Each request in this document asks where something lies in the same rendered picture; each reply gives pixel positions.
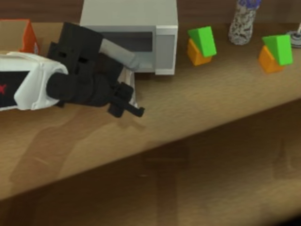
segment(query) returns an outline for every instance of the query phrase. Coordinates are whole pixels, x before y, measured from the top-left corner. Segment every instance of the green triangular block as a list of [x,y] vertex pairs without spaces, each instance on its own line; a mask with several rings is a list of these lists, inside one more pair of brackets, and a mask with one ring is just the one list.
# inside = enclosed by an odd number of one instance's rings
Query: green triangular block
[[210,26],[189,30],[188,35],[204,57],[216,55],[214,37]]
[[293,63],[290,35],[272,35],[263,37],[262,40],[279,65],[284,66]]

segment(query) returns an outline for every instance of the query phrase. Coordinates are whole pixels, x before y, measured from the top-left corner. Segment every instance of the wooden floor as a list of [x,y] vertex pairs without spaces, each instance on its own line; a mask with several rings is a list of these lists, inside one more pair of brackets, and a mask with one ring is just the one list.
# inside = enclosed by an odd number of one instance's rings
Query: wooden floor
[[[180,23],[228,23],[236,0],[178,0]],[[34,22],[78,22],[83,0],[3,0],[2,18],[30,18]],[[258,22],[301,22],[300,0],[264,0]]]

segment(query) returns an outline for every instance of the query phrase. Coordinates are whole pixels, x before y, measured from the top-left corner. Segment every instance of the patterned bottle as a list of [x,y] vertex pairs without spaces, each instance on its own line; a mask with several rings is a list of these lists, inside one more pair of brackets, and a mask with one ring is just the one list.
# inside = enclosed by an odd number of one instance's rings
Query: patterned bottle
[[253,23],[261,0],[237,0],[234,19],[229,29],[229,40],[235,45],[245,45],[252,37]]

